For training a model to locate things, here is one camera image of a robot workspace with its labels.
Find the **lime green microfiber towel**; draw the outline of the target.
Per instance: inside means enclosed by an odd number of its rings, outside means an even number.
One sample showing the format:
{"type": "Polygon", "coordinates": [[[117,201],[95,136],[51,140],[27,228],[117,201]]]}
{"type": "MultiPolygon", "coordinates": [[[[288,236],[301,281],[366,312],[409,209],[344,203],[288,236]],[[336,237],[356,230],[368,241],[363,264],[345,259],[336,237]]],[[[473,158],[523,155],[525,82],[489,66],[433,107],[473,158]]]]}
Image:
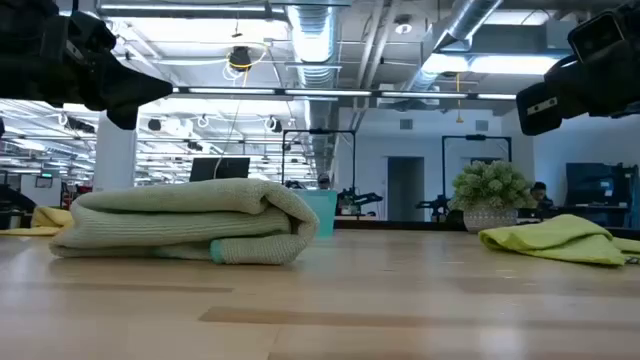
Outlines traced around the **lime green microfiber towel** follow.
{"type": "Polygon", "coordinates": [[[479,240],[491,250],[544,259],[617,267],[640,265],[640,241],[615,237],[605,228],[574,215],[482,230],[479,240]]]}

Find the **long ceiling light rail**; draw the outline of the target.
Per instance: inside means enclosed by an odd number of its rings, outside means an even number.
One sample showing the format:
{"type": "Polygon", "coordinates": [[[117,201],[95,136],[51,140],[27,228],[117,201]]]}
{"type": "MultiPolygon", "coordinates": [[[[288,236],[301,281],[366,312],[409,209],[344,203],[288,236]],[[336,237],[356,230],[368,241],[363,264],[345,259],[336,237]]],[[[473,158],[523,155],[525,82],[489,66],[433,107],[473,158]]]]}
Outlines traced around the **long ceiling light rail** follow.
{"type": "Polygon", "coordinates": [[[290,89],[251,87],[174,87],[173,95],[233,95],[289,97],[374,97],[389,99],[456,99],[483,101],[515,101],[515,94],[474,92],[409,92],[381,90],[290,89]]]}

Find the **black computer monitor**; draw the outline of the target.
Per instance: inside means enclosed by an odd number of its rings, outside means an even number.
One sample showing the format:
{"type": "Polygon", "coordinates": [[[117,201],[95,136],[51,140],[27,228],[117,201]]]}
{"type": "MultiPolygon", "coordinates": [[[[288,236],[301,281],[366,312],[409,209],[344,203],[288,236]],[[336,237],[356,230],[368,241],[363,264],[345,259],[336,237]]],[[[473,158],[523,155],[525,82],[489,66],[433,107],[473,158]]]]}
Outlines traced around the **black computer monitor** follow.
{"type": "Polygon", "coordinates": [[[249,165],[249,158],[194,158],[189,181],[247,178],[249,165]]]}

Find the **teal plastic bin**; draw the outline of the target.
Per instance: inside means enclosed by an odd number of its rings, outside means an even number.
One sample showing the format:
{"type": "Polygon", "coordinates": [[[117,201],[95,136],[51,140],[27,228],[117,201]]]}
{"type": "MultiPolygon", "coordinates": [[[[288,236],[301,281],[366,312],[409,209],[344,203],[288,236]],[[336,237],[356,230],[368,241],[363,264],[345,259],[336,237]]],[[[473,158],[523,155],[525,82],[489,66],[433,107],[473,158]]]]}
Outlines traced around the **teal plastic bin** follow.
{"type": "Polygon", "coordinates": [[[319,219],[315,233],[317,239],[329,238],[333,235],[337,192],[334,190],[302,190],[294,192],[305,201],[319,219]]]}

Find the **green plant in grey pot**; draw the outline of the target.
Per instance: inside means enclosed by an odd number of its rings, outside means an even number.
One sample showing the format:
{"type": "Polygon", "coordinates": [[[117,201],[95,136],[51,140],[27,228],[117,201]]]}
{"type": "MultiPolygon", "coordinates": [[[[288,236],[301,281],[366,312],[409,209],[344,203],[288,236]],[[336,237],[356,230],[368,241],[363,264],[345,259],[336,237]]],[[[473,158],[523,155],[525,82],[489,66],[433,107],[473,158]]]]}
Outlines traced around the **green plant in grey pot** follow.
{"type": "Polygon", "coordinates": [[[472,162],[452,186],[449,208],[462,212],[464,226],[471,233],[514,226],[519,210],[537,206],[530,194],[532,184],[509,162],[472,162]]]}

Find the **pale green microfiber towel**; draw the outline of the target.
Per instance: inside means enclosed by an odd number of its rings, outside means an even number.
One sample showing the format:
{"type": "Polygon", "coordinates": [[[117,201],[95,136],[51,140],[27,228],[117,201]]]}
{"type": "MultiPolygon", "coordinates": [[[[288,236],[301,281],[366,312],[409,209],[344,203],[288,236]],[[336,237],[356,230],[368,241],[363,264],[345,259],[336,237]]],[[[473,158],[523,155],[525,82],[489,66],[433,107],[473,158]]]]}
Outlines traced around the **pale green microfiber towel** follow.
{"type": "Polygon", "coordinates": [[[319,220],[294,191],[257,179],[216,179],[94,192],[71,206],[50,243],[71,257],[158,257],[283,265],[312,242],[319,220]]]}

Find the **silver ribbed ventilation duct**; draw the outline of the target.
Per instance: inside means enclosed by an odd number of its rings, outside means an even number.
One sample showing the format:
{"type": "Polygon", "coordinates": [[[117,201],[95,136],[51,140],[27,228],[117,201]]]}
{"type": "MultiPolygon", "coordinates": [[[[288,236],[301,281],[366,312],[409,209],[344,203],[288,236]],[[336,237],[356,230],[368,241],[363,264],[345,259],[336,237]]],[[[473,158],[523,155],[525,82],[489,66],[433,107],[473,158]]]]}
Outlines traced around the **silver ribbed ventilation duct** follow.
{"type": "MultiPolygon", "coordinates": [[[[320,5],[288,6],[291,40],[297,62],[312,65],[298,67],[297,87],[330,89],[337,84],[337,70],[330,68],[336,58],[338,11],[320,5]]],[[[305,100],[305,120],[309,129],[329,129],[333,106],[329,101],[305,100]]],[[[311,136],[311,152],[317,175],[328,173],[333,157],[327,135],[311,136]]]]}
{"type": "Polygon", "coordinates": [[[424,61],[402,87],[403,91],[426,92],[445,69],[439,67],[445,59],[439,52],[459,43],[465,50],[471,47],[473,36],[503,0],[455,0],[449,16],[431,24],[421,43],[424,61]]]}

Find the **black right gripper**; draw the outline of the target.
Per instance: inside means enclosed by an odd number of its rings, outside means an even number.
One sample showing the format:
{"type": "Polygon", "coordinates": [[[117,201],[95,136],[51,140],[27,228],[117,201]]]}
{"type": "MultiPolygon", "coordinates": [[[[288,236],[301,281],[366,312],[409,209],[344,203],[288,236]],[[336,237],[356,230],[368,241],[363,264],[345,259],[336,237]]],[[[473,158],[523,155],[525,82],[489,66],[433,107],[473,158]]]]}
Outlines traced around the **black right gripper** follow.
{"type": "Polygon", "coordinates": [[[524,135],[555,130],[562,118],[585,113],[611,118],[640,114],[640,50],[630,42],[616,42],[584,61],[569,60],[554,65],[545,82],[517,93],[524,135]]]}

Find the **dark blue equipment cabinet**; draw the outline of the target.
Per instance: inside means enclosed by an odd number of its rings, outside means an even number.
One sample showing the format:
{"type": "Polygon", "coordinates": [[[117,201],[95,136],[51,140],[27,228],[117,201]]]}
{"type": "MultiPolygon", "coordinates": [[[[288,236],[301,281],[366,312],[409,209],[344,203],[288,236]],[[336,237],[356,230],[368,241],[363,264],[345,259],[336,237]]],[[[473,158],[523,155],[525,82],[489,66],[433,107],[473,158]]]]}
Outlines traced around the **dark blue equipment cabinet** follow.
{"type": "Polygon", "coordinates": [[[605,227],[640,227],[640,167],[567,163],[563,208],[605,227]]]}

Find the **black metal frame stand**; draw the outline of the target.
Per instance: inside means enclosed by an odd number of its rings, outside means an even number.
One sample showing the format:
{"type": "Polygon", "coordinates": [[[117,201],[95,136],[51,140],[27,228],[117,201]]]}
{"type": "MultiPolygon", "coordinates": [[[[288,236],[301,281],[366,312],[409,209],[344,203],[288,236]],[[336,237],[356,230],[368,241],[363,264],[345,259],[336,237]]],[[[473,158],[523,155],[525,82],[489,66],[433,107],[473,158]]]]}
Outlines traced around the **black metal frame stand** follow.
{"type": "Polygon", "coordinates": [[[349,134],[352,138],[351,141],[344,140],[345,144],[351,150],[351,185],[349,188],[344,188],[340,195],[350,197],[352,200],[356,197],[356,132],[354,130],[333,130],[333,129],[308,129],[308,130],[287,130],[282,132],[281,140],[281,184],[287,186],[293,182],[298,184],[301,188],[302,181],[294,180],[293,178],[287,180],[286,175],[286,155],[291,151],[293,146],[301,146],[306,149],[309,145],[312,148],[310,155],[303,154],[305,164],[309,165],[316,175],[321,173],[328,174],[332,172],[336,175],[338,171],[338,141],[343,138],[345,134],[349,134]]]}
{"type": "Polygon", "coordinates": [[[441,150],[442,195],[450,198],[453,194],[453,179],[462,172],[464,166],[475,160],[481,162],[513,160],[512,138],[482,134],[443,135],[441,150]]]}

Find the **yellow microfiber towel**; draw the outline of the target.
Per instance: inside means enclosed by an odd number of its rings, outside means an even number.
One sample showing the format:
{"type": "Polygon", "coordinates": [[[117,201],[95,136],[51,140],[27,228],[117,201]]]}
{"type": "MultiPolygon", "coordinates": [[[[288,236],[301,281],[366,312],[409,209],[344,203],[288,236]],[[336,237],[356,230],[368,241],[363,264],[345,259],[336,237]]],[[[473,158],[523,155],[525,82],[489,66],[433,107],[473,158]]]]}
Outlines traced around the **yellow microfiber towel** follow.
{"type": "Polygon", "coordinates": [[[36,207],[29,228],[0,230],[4,236],[55,236],[71,228],[73,218],[68,210],[53,207],[36,207]]]}

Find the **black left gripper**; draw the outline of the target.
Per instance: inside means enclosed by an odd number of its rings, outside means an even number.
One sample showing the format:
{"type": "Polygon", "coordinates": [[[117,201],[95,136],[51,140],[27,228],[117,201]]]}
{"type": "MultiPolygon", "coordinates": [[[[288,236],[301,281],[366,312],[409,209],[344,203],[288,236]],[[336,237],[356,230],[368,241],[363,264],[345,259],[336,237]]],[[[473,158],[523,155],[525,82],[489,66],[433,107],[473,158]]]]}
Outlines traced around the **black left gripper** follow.
{"type": "Polygon", "coordinates": [[[78,103],[107,110],[122,130],[135,130],[138,107],[173,93],[170,82],[116,64],[103,73],[103,52],[73,44],[70,14],[53,0],[19,0],[19,98],[53,106],[78,103]]]}

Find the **white building pillar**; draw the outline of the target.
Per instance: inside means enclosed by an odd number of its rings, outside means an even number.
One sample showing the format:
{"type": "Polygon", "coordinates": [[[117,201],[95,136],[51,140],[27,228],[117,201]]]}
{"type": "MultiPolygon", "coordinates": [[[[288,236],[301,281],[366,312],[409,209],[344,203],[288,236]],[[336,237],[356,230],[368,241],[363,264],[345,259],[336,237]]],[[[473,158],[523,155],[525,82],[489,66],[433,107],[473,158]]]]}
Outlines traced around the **white building pillar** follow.
{"type": "Polygon", "coordinates": [[[117,127],[105,111],[99,115],[93,191],[132,188],[135,181],[137,132],[117,127]]]}

